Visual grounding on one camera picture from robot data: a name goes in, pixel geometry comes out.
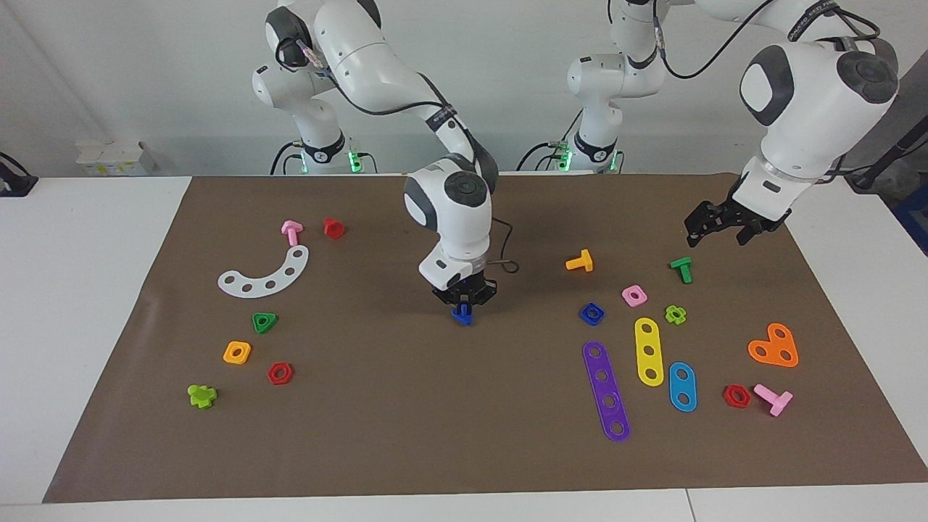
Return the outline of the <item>blue crate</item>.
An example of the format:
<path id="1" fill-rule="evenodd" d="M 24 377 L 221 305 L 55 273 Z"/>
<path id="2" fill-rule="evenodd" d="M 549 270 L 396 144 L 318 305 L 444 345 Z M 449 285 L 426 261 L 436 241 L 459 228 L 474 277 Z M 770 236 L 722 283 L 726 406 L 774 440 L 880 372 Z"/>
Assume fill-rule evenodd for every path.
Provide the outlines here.
<path id="1" fill-rule="evenodd" d="M 892 214 L 928 257 L 928 183 L 895 205 Z"/>

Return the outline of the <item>yellow three-hole strip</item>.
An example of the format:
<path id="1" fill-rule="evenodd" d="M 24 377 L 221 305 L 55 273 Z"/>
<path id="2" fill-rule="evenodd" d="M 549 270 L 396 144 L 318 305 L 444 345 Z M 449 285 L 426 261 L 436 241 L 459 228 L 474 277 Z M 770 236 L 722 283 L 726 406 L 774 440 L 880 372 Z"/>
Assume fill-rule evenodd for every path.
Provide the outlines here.
<path id="1" fill-rule="evenodd" d="M 635 353 L 637 376 L 646 386 L 657 387 L 664 382 L 662 344 L 658 324 L 647 317 L 635 323 Z"/>

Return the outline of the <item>brown table mat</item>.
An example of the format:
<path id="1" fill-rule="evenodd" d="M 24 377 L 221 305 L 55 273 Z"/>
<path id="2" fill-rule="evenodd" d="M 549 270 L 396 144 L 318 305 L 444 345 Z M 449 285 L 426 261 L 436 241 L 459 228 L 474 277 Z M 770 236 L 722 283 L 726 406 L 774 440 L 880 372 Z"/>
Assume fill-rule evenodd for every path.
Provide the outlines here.
<path id="1" fill-rule="evenodd" d="M 740 247 L 731 231 L 689 251 L 683 219 L 733 175 L 506 176 L 513 223 L 497 296 L 471 326 L 418 273 L 435 244 L 403 204 L 403 178 L 196 178 L 47 489 L 46 502 L 196 497 L 734 488 L 928 481 L 787 229 Z M 336 218 L 346 232 L 323 233 Z M 286 220 L 310 258 L 279 293 L 242 299 L 218 277 L 278 270 Z M 566 270 L 589 249 L 594 270 Z M 668 264 L 691 254 L 694 281 Z M 647 301 L 630 307 L 622 291 Z M 605 310 L 597 326 L 579 312 Z M 670 324 L 669 305 L 687 311 Z M 252 314 L 278 314 L 259 335 Z M 664 382 L 637 375 L 635 323 L 659 327 Z M 794 368 L 747 352 L 770 323 Z M 223 361 L 247 341 L 243 365 Z M 631 436 L 604 435 L 583 347 L 600 341 Z M 268 369 L 288 361 L 289 384 Z M 692 367 L 698 407 L 670 403 L 668 369 Z M 190 404 L 188 386 L 218 392 Z M 723 398 L 752 394 L 746 409 Z M 779 417 L 753 387 L 793 399 Z"/>

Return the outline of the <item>orange three-hole corner plate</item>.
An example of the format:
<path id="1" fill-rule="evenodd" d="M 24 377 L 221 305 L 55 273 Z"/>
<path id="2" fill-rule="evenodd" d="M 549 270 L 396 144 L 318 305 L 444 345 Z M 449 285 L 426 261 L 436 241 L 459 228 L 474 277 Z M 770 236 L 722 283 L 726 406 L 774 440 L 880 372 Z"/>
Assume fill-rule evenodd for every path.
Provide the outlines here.
<path id="1" fill-rule="evenodd" d="M 747 352 L 757 363 L 785 368 L 798 366 L 798 346 L 791 330 L 782 323 L 768 325 L 768 339 L 750 341 Z"/>

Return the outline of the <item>white curved five-hole plate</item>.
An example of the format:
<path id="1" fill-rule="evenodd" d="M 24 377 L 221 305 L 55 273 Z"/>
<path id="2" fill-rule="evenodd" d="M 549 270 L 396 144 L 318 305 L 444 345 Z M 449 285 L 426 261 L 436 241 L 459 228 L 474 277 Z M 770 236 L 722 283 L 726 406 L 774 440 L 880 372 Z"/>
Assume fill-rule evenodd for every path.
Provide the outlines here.
<path id="1" fill-rule="evenodd" d="M 305 270 L 310 258 L 307 246 L 297 244 L 287 251 L 281 267 L 269 275 L 249 277 L 236 270 L 223 272 L 217 279 L 218 287 L 232 297 L 259 299 L 269 297 L 288 288 Z"/>

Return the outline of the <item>purple four-hole strip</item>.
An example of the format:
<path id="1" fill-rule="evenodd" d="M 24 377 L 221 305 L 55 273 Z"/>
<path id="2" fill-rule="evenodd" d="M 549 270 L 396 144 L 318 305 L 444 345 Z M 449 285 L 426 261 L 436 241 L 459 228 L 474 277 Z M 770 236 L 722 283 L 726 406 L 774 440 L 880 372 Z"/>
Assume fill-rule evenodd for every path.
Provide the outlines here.
<path id="1" fill-rule="evenodd" d="M 588 341 L 582 353 L 603 433 L 611 442 L 625 442 L 631 436 L 629 414 L 607 348 L 600 341 Z"/>

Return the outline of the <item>blue two-hole strip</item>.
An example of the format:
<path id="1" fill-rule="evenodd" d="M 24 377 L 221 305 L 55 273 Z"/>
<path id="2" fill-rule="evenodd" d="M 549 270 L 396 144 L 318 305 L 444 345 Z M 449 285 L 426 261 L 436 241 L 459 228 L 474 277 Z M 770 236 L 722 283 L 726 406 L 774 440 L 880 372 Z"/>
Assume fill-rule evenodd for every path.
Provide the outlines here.
<path id="1" fill-rule="evenodd" d="M 698 407 L 697 379 L 692 367 L 675 361 L 668 369 L 669 400 L 679 412 L 692 413 Z"/>

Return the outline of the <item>white box with yellow label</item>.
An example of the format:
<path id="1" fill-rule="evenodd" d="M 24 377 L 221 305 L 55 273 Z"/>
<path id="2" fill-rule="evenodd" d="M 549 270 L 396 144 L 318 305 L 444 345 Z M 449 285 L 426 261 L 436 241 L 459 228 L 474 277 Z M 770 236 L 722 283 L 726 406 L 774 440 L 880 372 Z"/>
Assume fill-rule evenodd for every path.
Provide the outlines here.
<path id="1" fill-rule="evenodd" d="M 78 140 L 76 165 L 90 176 L 149 176 L 157 165 L 143 142 Z"/>

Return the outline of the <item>black stand pole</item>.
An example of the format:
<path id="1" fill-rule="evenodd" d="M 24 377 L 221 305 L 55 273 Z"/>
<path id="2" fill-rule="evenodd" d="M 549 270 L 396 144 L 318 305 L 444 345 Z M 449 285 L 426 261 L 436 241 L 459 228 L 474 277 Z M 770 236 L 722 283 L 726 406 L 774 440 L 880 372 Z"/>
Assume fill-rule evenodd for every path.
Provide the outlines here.
<path id="1" fill-rule="evenodd" d="M 845 175 L 846 180 L 852 189 L 858 193 L 869 191 L 869 189 L 873 187 L 878 176 L 889 166 L 899 159 L 917 152 L 923 146 L 928 145 L 928 138 L 926 138 L 926 136 L 928 136 L 928 115 L 922 117 L 912 129 L 908 130 L 908 132 L 877 161 L 870 165 L 848 171 Z"/>

